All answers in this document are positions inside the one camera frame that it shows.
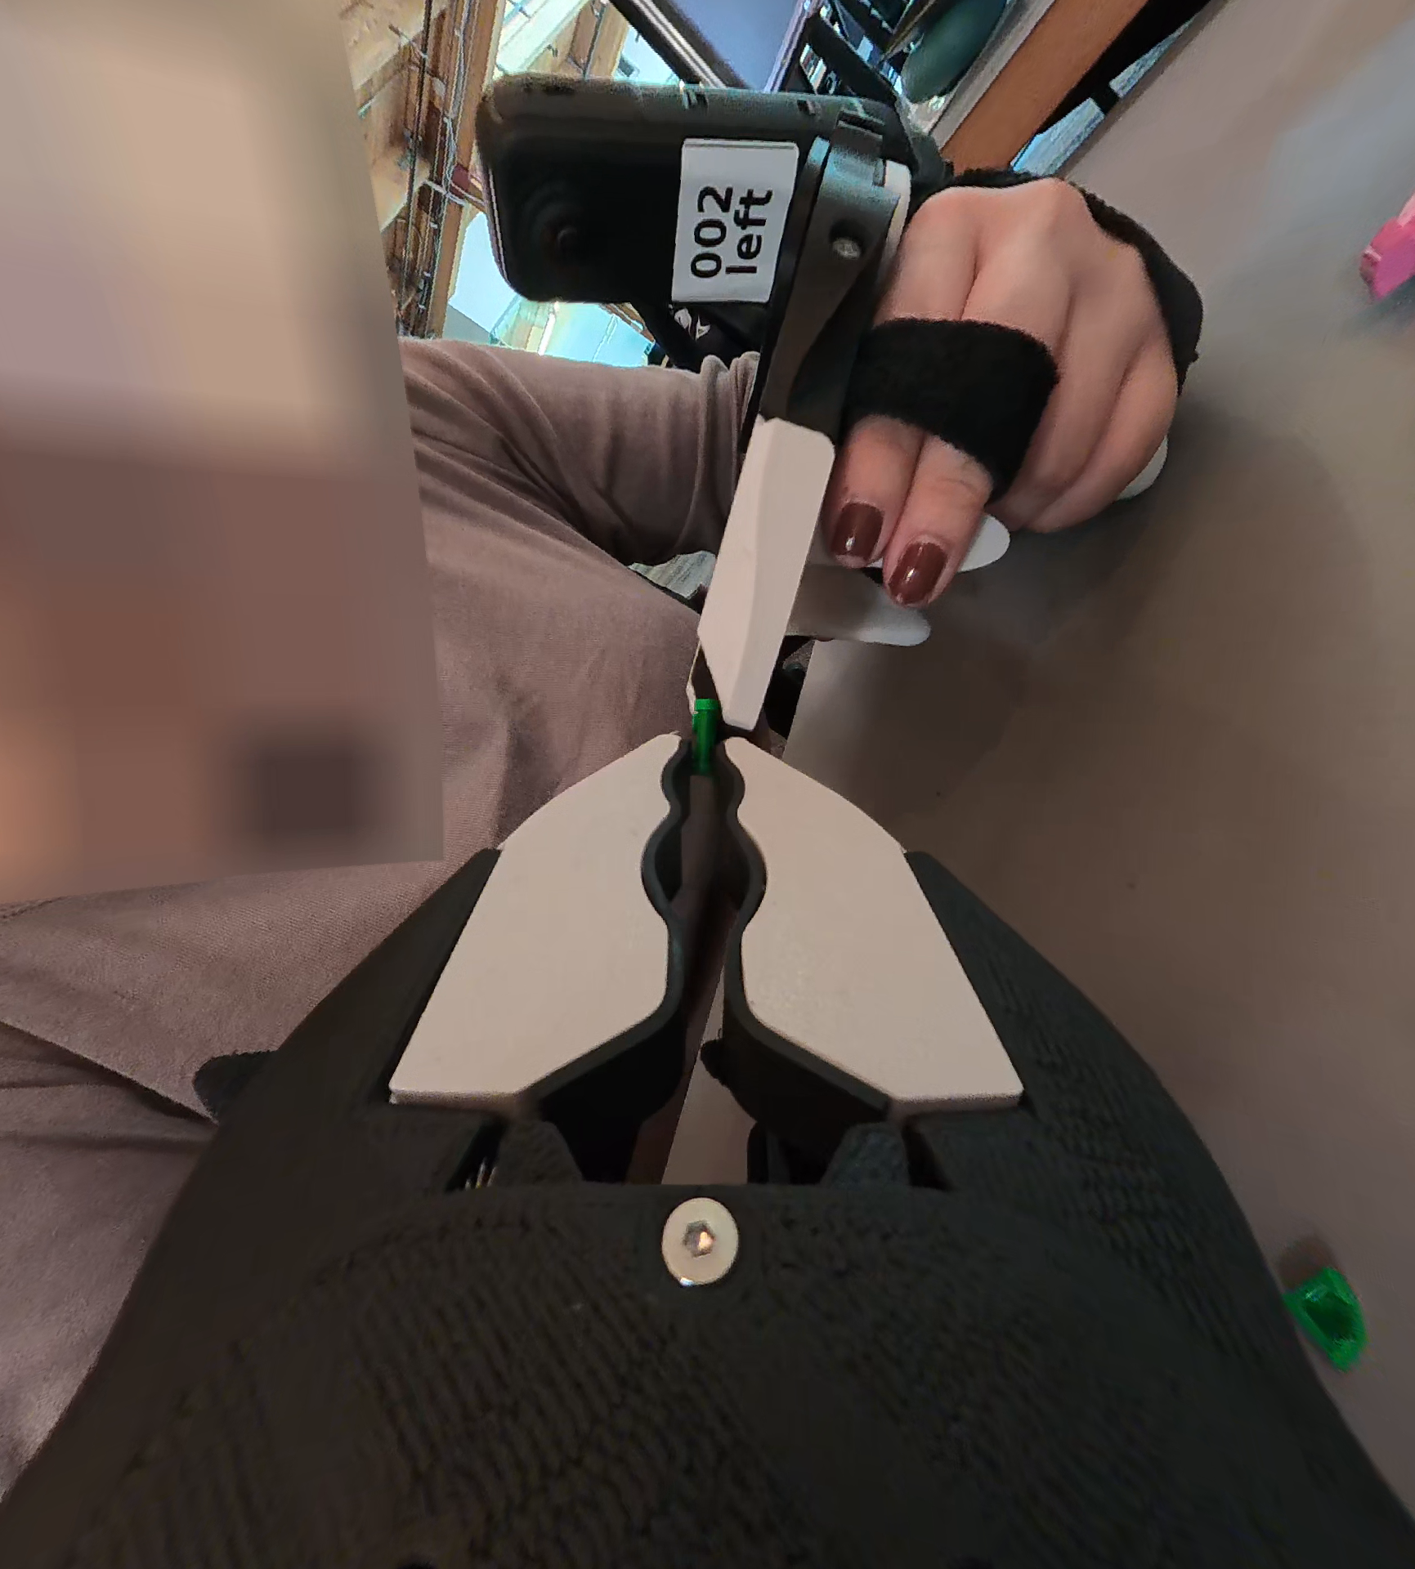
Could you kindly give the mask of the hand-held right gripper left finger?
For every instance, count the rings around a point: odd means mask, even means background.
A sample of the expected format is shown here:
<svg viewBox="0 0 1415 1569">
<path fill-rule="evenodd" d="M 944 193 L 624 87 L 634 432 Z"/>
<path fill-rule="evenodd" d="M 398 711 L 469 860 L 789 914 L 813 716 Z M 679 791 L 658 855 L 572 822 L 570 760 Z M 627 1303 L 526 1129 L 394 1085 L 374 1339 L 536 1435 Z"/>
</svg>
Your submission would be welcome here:
<svg viewBox="0 0 1415 1569">
<path fill-rule="evenodd" d="M 503 840 L 392 1072 L 395 1105 L 532 1115 L 660 1013 L 678 968 L 642 858 L 688 760 L 678 736 L 657 736 Z"/>
</svg>

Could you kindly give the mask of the brown wooden tabletop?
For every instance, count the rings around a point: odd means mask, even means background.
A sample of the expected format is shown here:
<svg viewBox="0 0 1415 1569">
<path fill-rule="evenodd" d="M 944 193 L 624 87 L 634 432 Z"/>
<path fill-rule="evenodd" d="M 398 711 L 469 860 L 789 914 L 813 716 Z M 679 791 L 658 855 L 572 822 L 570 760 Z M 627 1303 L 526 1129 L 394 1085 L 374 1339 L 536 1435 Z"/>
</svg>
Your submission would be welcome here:
<svg viewBox="0 0 1415 1569">
<path fill-rule="evenodd" d="M 1202 10 L 1202 2 L 1054 2 L 983 87 L 957 85 L 931 137 L 956 170 L 1010 167 L 1073 108 L 1114 108 L 1114 82 Z"/>
</svg>

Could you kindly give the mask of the person's left hand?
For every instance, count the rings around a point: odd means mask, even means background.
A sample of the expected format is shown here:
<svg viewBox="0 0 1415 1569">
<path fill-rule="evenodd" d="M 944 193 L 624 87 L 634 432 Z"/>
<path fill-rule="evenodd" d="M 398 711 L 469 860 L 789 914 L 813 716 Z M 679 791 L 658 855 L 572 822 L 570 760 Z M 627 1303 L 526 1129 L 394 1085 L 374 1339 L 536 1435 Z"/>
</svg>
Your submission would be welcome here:
<svg viewBox="0 0 1415 1569">
<path fill-rule="evenodd" d="M 985 515 L 1011 533 L 1083 525 L 1166 438 L 1179 384 L 1147 268 L 1067 183 L 956 188 L 925 201 L 876 320 L 1016 329 L 1044 345 L 1057 371 L 998 500 L 987 469 L 951 443 L 882 414 L 851 423 L 823 500 L 828 548 L 848 569 L 879 564 L 902 608 L 943 595 Z"/>
</svg>

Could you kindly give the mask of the wooden shelf rack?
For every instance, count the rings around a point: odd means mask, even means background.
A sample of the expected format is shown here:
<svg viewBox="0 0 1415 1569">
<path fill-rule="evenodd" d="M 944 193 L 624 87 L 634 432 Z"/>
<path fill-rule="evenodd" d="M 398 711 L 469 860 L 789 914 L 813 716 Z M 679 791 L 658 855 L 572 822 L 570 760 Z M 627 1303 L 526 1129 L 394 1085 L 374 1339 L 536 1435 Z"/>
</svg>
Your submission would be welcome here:
<svg viewBox="0 0 1415 1569">
<path fill-rule="evenodd" d="M 482 209 L 475 115 L 503 3 L 341 2 L 398 335 L 441 338 L 462 242 Z"/>
</svg>

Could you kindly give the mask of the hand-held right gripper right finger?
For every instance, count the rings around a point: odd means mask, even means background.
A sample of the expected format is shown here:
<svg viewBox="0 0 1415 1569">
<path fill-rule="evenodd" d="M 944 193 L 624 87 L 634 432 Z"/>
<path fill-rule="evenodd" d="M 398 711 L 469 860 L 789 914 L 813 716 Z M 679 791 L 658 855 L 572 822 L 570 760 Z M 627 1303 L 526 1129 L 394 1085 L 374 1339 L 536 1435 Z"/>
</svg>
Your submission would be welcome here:
<svg viewBox="0 0 1415 1569">
<path fill-rule="evenodd" d="M 907 853 L 851 801 L 733 737 L 745 901 L 722 1046 L 758 1120 L 1014 1107 L 1023 1084 Z"/>
</svg>

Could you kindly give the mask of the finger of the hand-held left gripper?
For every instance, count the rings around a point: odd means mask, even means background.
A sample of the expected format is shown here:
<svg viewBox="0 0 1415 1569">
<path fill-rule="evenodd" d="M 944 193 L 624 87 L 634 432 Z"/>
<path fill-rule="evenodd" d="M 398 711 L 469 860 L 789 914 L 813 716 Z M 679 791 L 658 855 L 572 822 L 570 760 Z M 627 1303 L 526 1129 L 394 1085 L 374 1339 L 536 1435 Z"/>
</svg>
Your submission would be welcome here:
<svg viewBox="0 0 1415 1569">
<path fill-rule="evenodd" d="M 755 419 L 697 634 L 728 731 L 756 727 L 833 466 L 830 437 Z"/>
</svg>

